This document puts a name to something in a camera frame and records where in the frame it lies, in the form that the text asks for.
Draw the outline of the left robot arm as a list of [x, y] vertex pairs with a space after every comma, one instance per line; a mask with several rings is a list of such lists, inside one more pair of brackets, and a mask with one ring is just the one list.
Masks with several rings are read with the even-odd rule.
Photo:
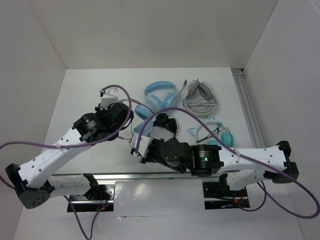
[[34, 209], [48, 199], [65, 195], [97, 197], [102, 190], [91, 173], [55, 176], [70, 160], [97, 143], [115, 140], [128, 127], [134, 112], [124, 103], [112, 103], [107, 109], [84, 114], [54, 145], [32, 160], [10, 164], [5, 171], [17, 197], [27, 209]]

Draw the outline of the pink blue cat-ear headphones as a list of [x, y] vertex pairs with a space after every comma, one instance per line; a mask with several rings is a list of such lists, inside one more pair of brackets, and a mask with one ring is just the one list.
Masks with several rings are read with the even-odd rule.
[[137, 106], [134, 109], [134, 113], [142, 120], [145, 121], [150, 115], [154, 113], [152, 109], [149, 106], [147, 106], [145, 103], [142, 103], [133, 98], [131, 98], [131, 101], [137, 104]]

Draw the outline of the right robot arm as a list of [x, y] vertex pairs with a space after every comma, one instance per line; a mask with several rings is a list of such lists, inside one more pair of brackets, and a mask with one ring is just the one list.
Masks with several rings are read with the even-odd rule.
[[267, 148], [227, 149], [213, 144], [189, 145], [175, 138], [165, 141], [142, 136], [137, 147], [131, 153], [139, 156], [141, 163], [157, 163], [194, 177], [218, 177], [218, 190], [223, 196], [264, 180], [287, 184], [299, 176], [297, 164], [290, 161], [287, 141]]

